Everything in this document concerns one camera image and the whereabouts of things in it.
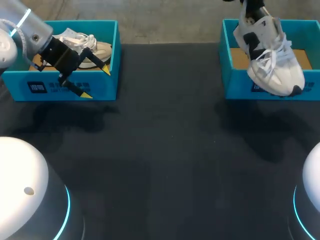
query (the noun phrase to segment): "white sneaker with black stripe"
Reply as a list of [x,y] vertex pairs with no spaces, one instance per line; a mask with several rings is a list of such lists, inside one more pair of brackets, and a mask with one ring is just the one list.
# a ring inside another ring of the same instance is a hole
[[250,58],[249,77],[273,95],[293,97],[301,94],[305,77],[280,20],[267,15],[252,22],[246,18],[246,8],[245,0],[233,35]]

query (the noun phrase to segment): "black table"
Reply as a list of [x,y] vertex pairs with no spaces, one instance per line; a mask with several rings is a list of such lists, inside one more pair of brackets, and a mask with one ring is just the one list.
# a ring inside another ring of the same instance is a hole
[[1,135],[38,148],[79,199],[88,240],[289,240],[320,142],[318,102],[224,100],[214,43],[124,45],[116,102],[7,97],[0,111]]

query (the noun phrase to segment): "shoe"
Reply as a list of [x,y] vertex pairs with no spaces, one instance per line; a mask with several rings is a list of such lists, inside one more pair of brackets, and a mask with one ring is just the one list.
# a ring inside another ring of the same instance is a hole
[[[62,34],[54,35],[56,39],[66,44],[69,48],[76,51],[79,55],[83,49],[90,48],[91,51],[106,65],[110,63],[112,54],[112,45],[106,42],[97,41],[94,35],[86,35],[81,32],[75,32],[67,28]],[[97,66],[86,58],[79,66],[79,69],[93,69]]]
[[249,77],[273,95],[293,97],[301,94],[305,87],[304,73],[280,20],[266,15],[253,23],[252,19],[246,18],[246,8],[247,0],[243,2],[233,35],[250,59]]

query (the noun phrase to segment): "shoelace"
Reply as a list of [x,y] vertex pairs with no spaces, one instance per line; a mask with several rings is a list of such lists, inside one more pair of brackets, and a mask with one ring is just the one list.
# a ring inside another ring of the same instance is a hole
[[79,39],[80,43],[75,44],[75,47],[87,45],[90,49],[94,49],[97,46],[97,39],[92,34],[87,35],[82,32],[79,32],[78,34],[81,36]]
[[277,62],[281,62],[287,59],[291,59],[295,56],[294,52],[291,50],[292,42],[287,40],[286,34],[283,36],[281,44],[276,49],[267,49],[260,56],[256,58],[258,66],[267,74],[268,77],[273,73]]
[[79,32],[78,35],[80,36],[80,38],[61,36],[60,41],[72,47],[82,48],[83,46],[86,46],[91,50],[97,49],[97,39],[94,35],[87,35],[82,32]]

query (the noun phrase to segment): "teal cardboard box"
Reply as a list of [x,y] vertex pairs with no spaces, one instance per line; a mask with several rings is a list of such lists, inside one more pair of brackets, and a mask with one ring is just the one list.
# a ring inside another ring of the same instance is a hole
[[[296,56],[298,53],[302,55],[302,57],[297,56],[298,61],[300,64],[304,61],[307,65],[307,68],[302,67],[305,78],[304,90],[301,95],[294,97],[279,97],[265,92],[249,78],[245,67],[241,69],[235,66],[235,56],[232,52],[239,48],[233,35],[237,24],[237,19],[224,19],[222,22],[219,59],[226,99],[320,101],[320,24],[318,21],[281,20],[283,31],[287,39],[292,41],[292,49]],[[241,60],[242,63],[245,61],[248,61],[247,57]]]
[[19,51],[15,64],[2,74],[4,83],[13,99],[28,101],[112,101],[116,100],[118,76],[121,62],[121,43],[118,22],[114,20],[47,21],[53,34],[61,34],[66,28],[87,35],[93,34],[97,41],[112,44],[110,74],[102,70],[76,70],[68,78],[90,94],[93,99],[82,98],[58,84],[59,72],[29,71]]

